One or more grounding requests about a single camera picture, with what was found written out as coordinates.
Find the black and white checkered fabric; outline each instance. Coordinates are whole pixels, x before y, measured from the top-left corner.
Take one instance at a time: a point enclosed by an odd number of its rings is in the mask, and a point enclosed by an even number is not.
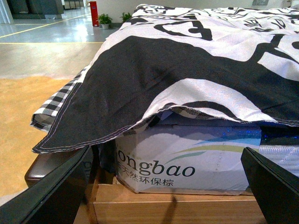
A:
[[[69,81],[65,86],[49,97],[49,99],[47,99],[43,105],[36,112],[34,112],[31,118],[30,126],[44,132],[48,132],[50,130],[51,125],[53,124],[62,104],[74,88],[74,85],[80,79],[82,72],[85,70],[86,68],[82,69],[74,79]]]

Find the blanket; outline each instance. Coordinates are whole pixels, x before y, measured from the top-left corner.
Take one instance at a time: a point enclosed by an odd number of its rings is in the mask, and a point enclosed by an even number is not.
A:
[[[165,111],[299,126],[299,8],[139,5],[65,88],[33,115],[49,131],[34,152],[141,132]]]

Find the tiled floor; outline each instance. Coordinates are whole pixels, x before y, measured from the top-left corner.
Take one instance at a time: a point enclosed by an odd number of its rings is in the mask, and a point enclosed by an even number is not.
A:
[[[65,11],[62,20],[0,24],[0,196],[26,188],[31,148],[45,136],[29,126],[32,113],[115,31],[93,27],[87,7]]]

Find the red cylinder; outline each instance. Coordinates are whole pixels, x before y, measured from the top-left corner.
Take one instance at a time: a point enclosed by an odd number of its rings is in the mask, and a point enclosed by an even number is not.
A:
[[[98,20],[97,2],[96,1],[90,1],[89,4],[90,4],[90,11],[92,13],[93,26],[98,27],[99,26],[99,20]]]

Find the orange carpet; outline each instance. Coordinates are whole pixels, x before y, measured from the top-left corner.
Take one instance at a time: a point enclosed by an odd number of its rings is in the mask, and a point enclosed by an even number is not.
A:
[[[29,126],[32,114],[69,80],[49,77],[0,79],[0,196],[27,187],[24,175],[45,132]]]

